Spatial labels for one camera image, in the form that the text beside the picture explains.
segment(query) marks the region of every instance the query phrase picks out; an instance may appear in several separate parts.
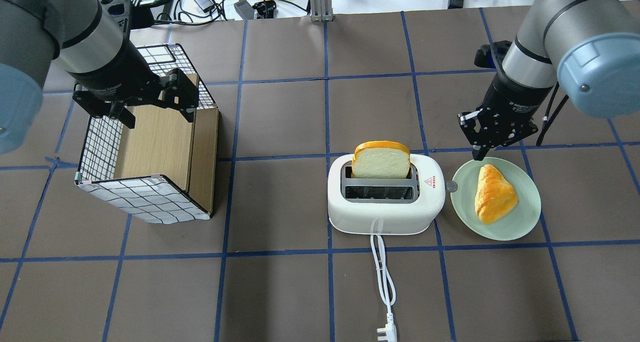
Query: bread slice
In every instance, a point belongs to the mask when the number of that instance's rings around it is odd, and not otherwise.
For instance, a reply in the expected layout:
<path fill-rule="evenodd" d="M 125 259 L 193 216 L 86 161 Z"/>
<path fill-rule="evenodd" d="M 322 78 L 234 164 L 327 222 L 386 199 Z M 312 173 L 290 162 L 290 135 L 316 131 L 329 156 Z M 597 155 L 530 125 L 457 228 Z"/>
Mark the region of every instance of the bread slice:
<path fill-rule="evenodd" d="M 505 217 L 518 204 L 514 186 L 492 164 L 485 164 L 478 175 L 475 213 L 483 224 L 492 224 Z"/>
<path fill-rule="evenodd" d="M 402 143 L 370 141 L 359 145 L 351 162 L 356 178 L 406 178 L 410 151 Z"/>

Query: black wire grid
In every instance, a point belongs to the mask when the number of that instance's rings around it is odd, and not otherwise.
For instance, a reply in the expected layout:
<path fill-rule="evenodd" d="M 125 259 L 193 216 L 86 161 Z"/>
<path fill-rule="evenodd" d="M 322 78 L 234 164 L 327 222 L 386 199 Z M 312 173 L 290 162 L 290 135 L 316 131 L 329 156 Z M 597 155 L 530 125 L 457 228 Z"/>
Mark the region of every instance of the black wire grid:
<path fill-rule="evenodd" d="M 151 70 L 163 76 L 179 68 L 196 73 L 179 44 L 138 47 Z M 217 108 L 211 94 L 198 82 L 198 109 Z M 164 175 L 114 179 L 123 124 L 109 118 L 90 118 L 75 184 L 99 199 L 147 222 L 172 224 L 210 219 L 211 213 Z"/>

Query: black strap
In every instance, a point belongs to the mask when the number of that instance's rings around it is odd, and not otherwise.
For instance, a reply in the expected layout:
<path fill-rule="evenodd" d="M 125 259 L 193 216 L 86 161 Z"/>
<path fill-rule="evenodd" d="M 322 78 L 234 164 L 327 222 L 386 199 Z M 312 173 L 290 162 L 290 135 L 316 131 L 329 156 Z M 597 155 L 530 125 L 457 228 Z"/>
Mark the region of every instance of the black strap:
<path fill-rule="evenodd" d="M 4 0 L 23 9 L 42 22 L 42 29 L 55 42 L 53 59 L 60 55 L 60 45 L 64 37 L 64 23 L 58 10 L 48 0 Z"/>

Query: plate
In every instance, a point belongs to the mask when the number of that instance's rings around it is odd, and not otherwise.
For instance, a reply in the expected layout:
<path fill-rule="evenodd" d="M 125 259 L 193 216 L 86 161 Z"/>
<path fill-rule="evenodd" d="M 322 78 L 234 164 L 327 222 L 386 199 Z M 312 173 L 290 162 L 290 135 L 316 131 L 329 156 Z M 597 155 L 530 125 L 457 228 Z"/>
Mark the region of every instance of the plate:
<path fill-rule="evenodd" d="M 478 219 L 474 201 L 478 191 L 478 175 L 484 165 L 493 165 L 513 185 L 518 204 L 506 216 L 489 225 Z M 457 216 L 473 232 L 496 241 L 512 241 L 531 232 L 540 219 L 540 193 L 530 176 L 520 167 L 495 157 L 469 160 L 453 175 L 457 191 L 451 193 L 451 203 Z"/>

